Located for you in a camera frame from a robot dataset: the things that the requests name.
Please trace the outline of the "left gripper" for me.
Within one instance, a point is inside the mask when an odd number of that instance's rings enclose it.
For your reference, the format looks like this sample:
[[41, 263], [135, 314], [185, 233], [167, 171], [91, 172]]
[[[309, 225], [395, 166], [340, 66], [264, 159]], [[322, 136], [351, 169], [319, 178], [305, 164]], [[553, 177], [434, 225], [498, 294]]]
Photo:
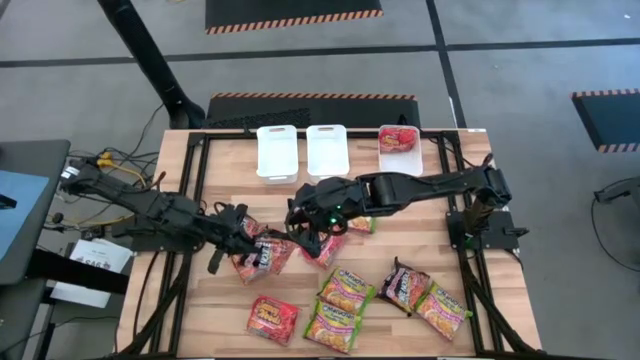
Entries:
[[258, 253], [259, 248], [251, 243], [237, 241], [236, 233], [249, 239], [241, 229], [241, 221], [248, 213], [246, 204], [233, 205], [215, 202], [213, 215], [199, 216], [199, 231], [204, 239], [215, 245], [215, 251], [208, 263], [208, 272], [216, 274], [224, 255], [245, 255]]

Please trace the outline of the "red Saucy Noodle pack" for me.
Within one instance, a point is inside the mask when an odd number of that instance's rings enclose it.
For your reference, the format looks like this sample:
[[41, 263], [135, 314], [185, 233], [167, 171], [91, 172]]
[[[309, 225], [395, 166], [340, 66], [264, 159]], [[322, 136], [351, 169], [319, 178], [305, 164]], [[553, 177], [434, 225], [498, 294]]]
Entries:
[[334, 259], [336, 258], [339, 251], [344, 246], [346, 240], [343, 235], [328, 235], [325, 233], [320, 234], [320, 245], [321, 251], [320, 255], [316, 258], [312, 258], [304, 249], [301, 250], [302, 256], [306, 259], [310, 264], [327, 270]]
[[239, 277], [241, 278], [242, 282], [245, 285], [248, 285], [251, 282], [268, 275], [278, 275], [284, 268], [286, 262], [289, 260], [289, 257], [291, 256], [293, 250], [295, 249], [295, 245], [292, 242], [281, 240], [281, 239], [275, 239], [275, 238], [266, 238], [266, 239], [279, 240], [281, 242], [280, 253], [277, 256], [274, 265], [272, 266], [271, 270], [268, 273], [254, 274], [251, 270], [245, 267], [242, 264], [242, 260], [243, 260], [243, 257], [248, 254], [245, 254], [245, 255], [238, 254], [238, 255], [233, 255], [231, 257], [231, 261], [234, 265], [234, 268], [238, 272]]
[[413, 149], [418, 139], [418, 131], [412, 127], [381, 127], [378, 143], [381, 153], [404, 153]]
[[295, 333], [300, 309], [281, 300], [261, 295], [252, 305], [247, 332], [288, 346]]

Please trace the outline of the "green Maruchan noodle pack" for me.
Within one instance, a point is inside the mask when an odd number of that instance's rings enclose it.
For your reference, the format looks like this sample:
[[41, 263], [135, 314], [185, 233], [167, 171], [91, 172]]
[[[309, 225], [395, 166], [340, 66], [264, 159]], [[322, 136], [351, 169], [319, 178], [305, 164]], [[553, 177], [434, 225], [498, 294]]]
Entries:
[[474, 315], [435, 281], [419, 298], [415, 313], [449, 341], [454, 339], [464, 321]]
[[345, 312], [361, 315], [376, 295], [373, 285], [361, 276], [341, 267], [336, 267], [325, 281], [317, 296]]
[[362, 318], [318, 300], [303, 337], [334, 351], [349, 354], [361, 328]]
[[376, 227], [376, 219], [373, 217], [360, 216], [348, 221], [349, 230], [363, 234], [373, 234]]

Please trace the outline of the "white plastic bin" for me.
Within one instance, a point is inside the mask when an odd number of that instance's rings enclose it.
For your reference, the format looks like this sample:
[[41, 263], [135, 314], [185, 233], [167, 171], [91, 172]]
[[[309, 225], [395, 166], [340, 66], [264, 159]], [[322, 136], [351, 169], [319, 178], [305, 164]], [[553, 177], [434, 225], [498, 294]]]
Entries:
[[343, 125], [306, 129], [307, 173], [312, 183], [345, 177], [350, 171], [347, 131]]
[[263, 126], [256, 135], [258, 177], [269, 185], [296, 182], [299, 171], [297, 129], [292, 125]]
[[380, 171], [399, 172], [411, 176], [420, 176], [423, 173], [423, 161], [419, 129], [408, 125], [383, 125], [381, 127], [391, 126], [412, 127], [418, 131], [418, 139], [413, 149], [404, 153], [381, 153], [378, 143]]

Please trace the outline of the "black mat striped edge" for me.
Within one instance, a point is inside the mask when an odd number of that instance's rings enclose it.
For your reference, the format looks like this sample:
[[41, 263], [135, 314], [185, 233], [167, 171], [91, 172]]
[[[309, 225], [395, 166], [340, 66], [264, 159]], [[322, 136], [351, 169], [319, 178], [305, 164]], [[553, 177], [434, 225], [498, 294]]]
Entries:
[[640, 152], [640, 89], [573, 92], [571, 101], [598, 152]]
[[208, 35], [382, 17], [380, 0], [206, 0]]
[[215, 93], [205, 129], [339, 124], [346, 128], [420, 125], [417, 99], [405, 94]]

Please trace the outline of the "white printed paper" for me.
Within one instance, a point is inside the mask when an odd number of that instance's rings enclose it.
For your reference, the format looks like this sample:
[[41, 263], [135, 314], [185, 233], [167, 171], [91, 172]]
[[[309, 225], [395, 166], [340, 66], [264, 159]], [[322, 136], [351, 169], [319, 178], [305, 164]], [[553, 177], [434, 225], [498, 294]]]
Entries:
[[86, 265], [120, 273], [133, 252], [105, 239], [78, 240], [70, 258]]

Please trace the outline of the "yellow power plug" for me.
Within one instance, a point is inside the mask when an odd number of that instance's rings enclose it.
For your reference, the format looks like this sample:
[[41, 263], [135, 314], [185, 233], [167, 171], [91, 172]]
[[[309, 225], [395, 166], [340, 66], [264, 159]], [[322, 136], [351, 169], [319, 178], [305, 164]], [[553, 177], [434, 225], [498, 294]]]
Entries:
[[98, 165], [99, 168], [112, 168], [112, 169], [121, 171], [123, 173], [127, 173], [129, 175], [135, 176], [137, 178], [137, 182], [142, 187], [146, 187], [147, 186], [146, 178], [143, 175], [141, 170], [133, 170], [133, 169], [124, 167], [123, 165], [120, 165], [113, 158], [111, 152], [104, 152], [101, 155], [99, 155], [98, 158], [97, 158], [97, 165]]

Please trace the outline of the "black desk leg bar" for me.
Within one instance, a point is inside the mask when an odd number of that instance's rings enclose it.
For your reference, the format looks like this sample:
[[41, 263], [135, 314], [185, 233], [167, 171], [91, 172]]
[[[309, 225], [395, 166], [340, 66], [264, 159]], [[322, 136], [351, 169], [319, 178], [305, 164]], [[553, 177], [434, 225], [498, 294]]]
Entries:
[[40, 249], [32, 253], [25, 277], [53, 280], [121, 295], [126, 293], [129, 283], [126, 275]]

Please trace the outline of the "white plain paper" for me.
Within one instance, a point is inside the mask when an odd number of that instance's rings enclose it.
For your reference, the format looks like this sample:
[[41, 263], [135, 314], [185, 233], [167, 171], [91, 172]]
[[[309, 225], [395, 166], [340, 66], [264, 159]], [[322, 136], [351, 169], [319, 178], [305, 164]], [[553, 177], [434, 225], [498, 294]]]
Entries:
[[95, 308], [105, 308], [111, 294], [104, 291], [93, 290], [86, 287], [58, 282], [51, 297], [56, 300], [86, 305]]

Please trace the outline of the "blue sheet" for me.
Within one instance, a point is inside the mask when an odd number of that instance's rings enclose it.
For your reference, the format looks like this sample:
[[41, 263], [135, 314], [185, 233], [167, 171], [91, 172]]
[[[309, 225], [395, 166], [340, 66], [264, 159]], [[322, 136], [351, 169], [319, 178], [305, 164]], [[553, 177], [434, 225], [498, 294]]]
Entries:
[[48, 183], [48, 177], [0, 170], [0, 195], [16, 201], [14, 208], [0, 209], [0, 260], [6, 256]]

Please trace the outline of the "dark grey desk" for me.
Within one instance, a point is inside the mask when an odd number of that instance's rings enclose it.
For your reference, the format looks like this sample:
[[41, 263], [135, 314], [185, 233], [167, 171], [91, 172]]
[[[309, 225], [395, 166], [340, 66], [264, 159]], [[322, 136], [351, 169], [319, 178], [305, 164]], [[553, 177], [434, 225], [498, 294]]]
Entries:
[[61, 139], [0, 142], [0, 170], [46, 179], [15, 239], [0, 257], [0, 286], [19, 283], [26, 277], [70, 146], [69, 140]]

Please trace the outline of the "dark chair base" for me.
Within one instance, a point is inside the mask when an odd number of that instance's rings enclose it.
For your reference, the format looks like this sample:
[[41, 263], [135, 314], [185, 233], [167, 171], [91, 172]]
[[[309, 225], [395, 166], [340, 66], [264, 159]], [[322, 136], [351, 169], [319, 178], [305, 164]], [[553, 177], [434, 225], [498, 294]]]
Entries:
[[635, 205], [640, 208], [640, 176], [617, 180], [595, 191], [594, 196], [599, 203], [610, 203], [620, 197], [630, 196]]

